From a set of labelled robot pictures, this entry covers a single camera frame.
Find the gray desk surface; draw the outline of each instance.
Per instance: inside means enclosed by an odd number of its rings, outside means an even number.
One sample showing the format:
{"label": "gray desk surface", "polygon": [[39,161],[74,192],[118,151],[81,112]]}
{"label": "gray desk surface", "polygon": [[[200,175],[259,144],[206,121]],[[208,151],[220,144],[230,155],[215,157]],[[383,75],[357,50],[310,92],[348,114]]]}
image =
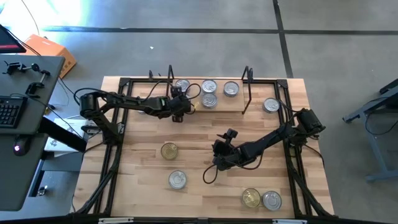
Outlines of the gray desk surface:
{"label": "gray desk surface", "polygon": [[[24,95],[29,84],[32,82],[39,82],[42,74],[33,70],[28,70],[25,73],[14,72],[12,75],[1,74],[1,72],[7,70],[7,66],[3,61],[7,63],[21,62],[26,67],[29,67],[32,63],[36,63],[39,65],[40,69],[49,71],[51,75],[44,80],[44,88],[36,91],[36,94],[40,96],[40,98],[38,98],[39,101],[45,105],[49,103],[51,94],[57,84],[57,78],[65,61],[63,57],[0,55],[0,95],[8,96],[11,93]],[[18,127],[16,129],[1,128],[0,134],[34,134],[39,128],[44,110],[44,105],[28,99]]]}
{"label": "gray desk surface", "polygon": [[0,136],[0,210],[16,211],[22,208],[37,164],[47,142],[46,134],[37,134],[24,156],[12,151],[13,135]]}

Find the desk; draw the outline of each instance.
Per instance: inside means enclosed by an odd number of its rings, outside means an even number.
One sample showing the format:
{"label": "desk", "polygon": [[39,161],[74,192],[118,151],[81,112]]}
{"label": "desk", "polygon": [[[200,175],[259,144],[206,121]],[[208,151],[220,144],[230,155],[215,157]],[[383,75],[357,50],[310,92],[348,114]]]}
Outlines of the desk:
{"label": "desk", "polygon": [[[50,72],[50,76],[44,79],[44,88],[37,90],[36,94],[40,98],[37,98],[37,101],[27,100],[18,127],[0,128],[0,210],[19,210],[22,208],[48,136],[80,151],[84,150],[86,142],[43,117],[45,105],[50,101],[65,61],[63,57],[0,55],[0,72],[7,70],[3,61],[20,62],[26,67],[36,63],[40,69]],[[29,84],[39,82],[41,77],[42,74],[33,70],[27,70],[25,73],[14,72],[12,75],[0,74],[0,95],[24,95]],[[35,134],[30,150],[24,156],[16,156],[12,151],[16,134]]]}
{"label": "desk", "polygon": [[[102,90],[117,91],[120,77],[104,77]],[[308,108],[308,98],[302,79],[288,79],[293,109]],[[147,96],[153,83],[136,83],[132,96]],[[245,101],[248,100],[244,86]],[[152,96],[165,94],[165,85],[159,85]],[[123,152],[119,166],[111,216],[113,217],[215,217],[215,218],[293,218],[292,200],[282,144],[268,148],[263,162],[256,170],[234,167],[218,172],[215,183],[202,181],[203,171],[211,165],[211,144],[228,128],[239,132],[233,144],[257,140],[279,127],[276,114],[262,110],[265,98],[274,97],[272,86],[252,84],[252,102],[245,115],[241,113],[195,113],[184,116],[183,123],[173,123],[171,118],[158,118],[130,111],[127,119]],[[112,111],[106,113],[108,119]],[[96,136],[88,147],[102,141]],[[309,146],[318,150],[318,143],[308,140]],[[166,161],[160,155],[165,142],[174,142],[178,157]],[[105,146],[87,152],[75,190],[74,205],[79,209],[98,185]],[[302,153],[307,184],[326,211],[333,213],[322,160],[314,152],[303,148]],[[168,177],[173,170],[187,175],[187,186],[174,190]],[[215,170],[206,174],[214,177]],[[270,212],[264,206],[246,208],[241,203],[244,189],[254,187],[260,194],[275,190],[282,196],[282,208]],[[105,189],[101,211],[106,204]],[[304,212],[302,194],[298,190],[300,208]]]}

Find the can lid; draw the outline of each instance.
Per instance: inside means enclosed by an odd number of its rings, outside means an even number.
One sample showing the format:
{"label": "can lid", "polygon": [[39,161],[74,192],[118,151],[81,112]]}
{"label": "can lid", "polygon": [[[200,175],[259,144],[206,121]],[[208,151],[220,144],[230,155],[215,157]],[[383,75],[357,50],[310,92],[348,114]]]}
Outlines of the can lid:
{"label": "can lid", "polygon": [[276,211],[282,206],[282,198],[278,192],[273,190],[266,192],[262,196],[262,202],[264,203],[264,206],[271,211]]}
{"label": "can lid", "polygon": [[212,93],[206,93],[202,96],[201,102],[207,108],[213,108],[217,105],[217,96]]}
{"label": "can lid", "polygon": [[201,84],[201,88],[206,93],[213,93],[217,89],[217,83],[214,80],[205,80]]}
{"label": "can lid", "polygon": [[177,80],[177,81],[175,82],[175,85],[176,85],[176,86],[180,86],[180,87],[181,87],[181,90],[182,90],[183,92],[185,92],[185,91],[187,90],[188,86],[190,85],[190,82],[189,82],[188,80],[186,80],[186,79]]}
{"label": "can lid", "polygon": [[167,160],[175,159],[178,153],[177,146],[171,142],[168,142],[162,146],[160,153],[162,154],[163,158]]}
{"label": "can lid", "polygon": [[169,184],[174,189],[182,189],[187,184],[187,176],[184,172],[176,170],[170,174]]}
{"label": "can lid", "polygon": [[279,110],[279,102],[274,98],[267,98],[264,101],[264,107],[268,111],[275,112]]}
{"label": "can lid", "polygon": [[236,82],[229,81],[224,85],[224,92],[229,95],[236,95],[239,91],[239,85]]}
{"label": "can lid", "polygon": [[248,207],[257,207],[261,202],[260,193],[256,189],[246,189],[242,194],[242,202]]}

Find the mouse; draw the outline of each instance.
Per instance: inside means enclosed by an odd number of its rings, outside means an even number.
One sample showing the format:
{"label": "mouse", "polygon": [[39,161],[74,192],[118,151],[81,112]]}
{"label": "mouse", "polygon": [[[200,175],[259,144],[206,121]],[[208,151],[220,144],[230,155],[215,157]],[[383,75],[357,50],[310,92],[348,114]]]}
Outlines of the mouse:
{"label": "mouse", "polygon": [[27,154],[30,149],[30,142],[32,141],[31,135],[18,135],[14,140],[12,150],[16,156],[23,156]]}

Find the computer monitor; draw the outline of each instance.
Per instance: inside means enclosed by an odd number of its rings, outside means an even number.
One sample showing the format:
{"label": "computer monitor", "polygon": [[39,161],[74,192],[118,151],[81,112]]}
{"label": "computer monitor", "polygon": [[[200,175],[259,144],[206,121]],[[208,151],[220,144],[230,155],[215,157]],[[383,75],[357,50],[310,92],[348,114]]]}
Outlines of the computer monitor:
{"label": "computer monitor", "polygon": [[18,40],[13,38],[8,30],[0,25],[0,54],[25,52],[26,49],[18,43]]}

